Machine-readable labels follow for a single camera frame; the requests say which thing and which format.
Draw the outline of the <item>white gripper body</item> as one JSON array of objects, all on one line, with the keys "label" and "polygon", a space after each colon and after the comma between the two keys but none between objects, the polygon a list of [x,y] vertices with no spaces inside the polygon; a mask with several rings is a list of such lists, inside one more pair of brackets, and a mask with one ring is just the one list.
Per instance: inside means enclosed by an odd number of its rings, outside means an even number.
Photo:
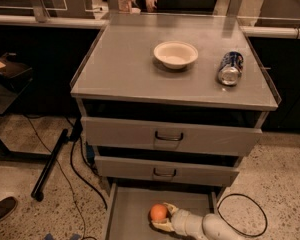
[{"label": "white gripper body", "polygon": [[204,238],[203,218],[183,209],[176,211],[171,217],[171,224],[178,235]]}]

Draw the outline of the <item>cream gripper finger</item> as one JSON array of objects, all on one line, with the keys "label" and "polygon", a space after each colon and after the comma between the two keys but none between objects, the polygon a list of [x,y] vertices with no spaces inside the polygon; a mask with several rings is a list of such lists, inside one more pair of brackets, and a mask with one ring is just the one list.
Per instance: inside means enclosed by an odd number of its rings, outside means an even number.
[{"label": "cream gripper finger", "polygon": [[171,215],[173,215],[174,213],[176,213],[179,210],[178,207],[176,207],[175,205],[170,204],[170,203],[164,202],[163,205],[167,208],[167,210],[169,211],[169,213]]},{"label": "cream gripper finger", "polygon": [[173,232],[174,228],[172,226],[171,221],[168,218],[162,219],[162,220],[152,220],[152,225],[159,230],[165,231],[165,232]]}]

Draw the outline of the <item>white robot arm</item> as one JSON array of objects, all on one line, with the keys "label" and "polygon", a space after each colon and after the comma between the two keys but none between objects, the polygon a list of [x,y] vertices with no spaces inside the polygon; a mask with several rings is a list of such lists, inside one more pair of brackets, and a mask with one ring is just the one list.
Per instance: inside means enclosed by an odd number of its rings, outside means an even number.
[{"label": "white robot arm", "polygon": [[243,240],[219,215],[199,216],[170,203],[154,204],[149,212],[158,230],[174,232],[195,240]]}]

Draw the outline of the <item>background person hand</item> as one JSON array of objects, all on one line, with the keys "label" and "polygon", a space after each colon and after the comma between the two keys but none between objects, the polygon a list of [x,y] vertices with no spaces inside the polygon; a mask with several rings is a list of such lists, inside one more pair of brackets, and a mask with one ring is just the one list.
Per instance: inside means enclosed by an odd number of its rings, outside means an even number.
[{"label": "background person hand", "polygon": [[148,12],[154,12],[157,9],[157,0],[145,0],[145,3]]}]

